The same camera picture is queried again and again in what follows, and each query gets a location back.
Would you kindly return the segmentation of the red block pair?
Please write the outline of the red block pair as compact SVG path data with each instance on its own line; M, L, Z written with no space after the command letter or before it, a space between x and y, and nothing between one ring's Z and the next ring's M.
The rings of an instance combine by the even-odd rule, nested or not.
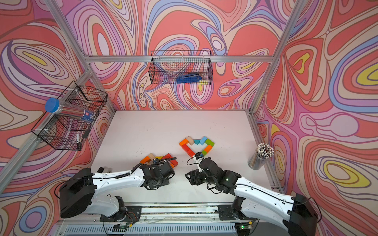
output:
M172 156L168 153L167 155L165 155L162 159L169 159L171 158Z
M170 163L171 163L174 167L176 167L176 166L178 165L177 160L171 160Z

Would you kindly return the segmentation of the red block front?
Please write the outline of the red block front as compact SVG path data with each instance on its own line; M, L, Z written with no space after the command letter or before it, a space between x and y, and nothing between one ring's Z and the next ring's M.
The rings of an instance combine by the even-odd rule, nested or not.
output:
M194 153L191 149L189 149L189 150L187 151L187 154L188 154L190 157L195 156L195 153Z

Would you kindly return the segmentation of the red block small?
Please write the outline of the red block small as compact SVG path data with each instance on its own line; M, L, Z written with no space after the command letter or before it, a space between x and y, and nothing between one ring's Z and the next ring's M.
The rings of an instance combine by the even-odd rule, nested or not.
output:
M182 146L182 149L186 152L186 153L189 153L191 151L191 149L186 145L186 144L183 144Z

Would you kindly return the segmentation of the light blue long block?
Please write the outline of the light blue long block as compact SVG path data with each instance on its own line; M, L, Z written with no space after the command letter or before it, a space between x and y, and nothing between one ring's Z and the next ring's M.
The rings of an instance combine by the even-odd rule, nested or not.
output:
M204 145L205 142L206 142L206 140L207 140L207 137L204 136L204 137L200 140L199 144L200 144L200 145Z

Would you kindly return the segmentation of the green block top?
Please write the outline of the green block top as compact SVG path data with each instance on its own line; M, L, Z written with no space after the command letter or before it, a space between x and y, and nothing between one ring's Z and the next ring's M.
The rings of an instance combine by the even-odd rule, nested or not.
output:
M205 141L205 143L207 144L207 145L209 145L209 146L214 146L215 145L215 143L213 142L213 141L211 141L210 139L207 139L206 141Z

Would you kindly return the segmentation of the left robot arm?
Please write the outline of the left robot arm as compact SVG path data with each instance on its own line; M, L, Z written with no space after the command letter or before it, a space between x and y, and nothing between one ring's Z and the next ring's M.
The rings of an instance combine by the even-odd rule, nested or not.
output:
M175 157L164 157L152 164L138 163L131 170L100 173L82 169L59 188L60 217L72 218L82 213L100 214L114 221L127 215L120 196L112 191L123 188L157 190L169 184L177 166Z

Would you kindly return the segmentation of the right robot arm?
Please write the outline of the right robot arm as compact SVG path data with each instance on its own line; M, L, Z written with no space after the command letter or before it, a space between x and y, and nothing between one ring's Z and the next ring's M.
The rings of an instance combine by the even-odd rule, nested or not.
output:
M223 170L211 158L196 159L197 169L186 173L191 185L205 184L214 194L235 197L229 218L261 219L286 230L291 236L314 236L320 215L311 200L301 194L284 195L259 186L240 174Z

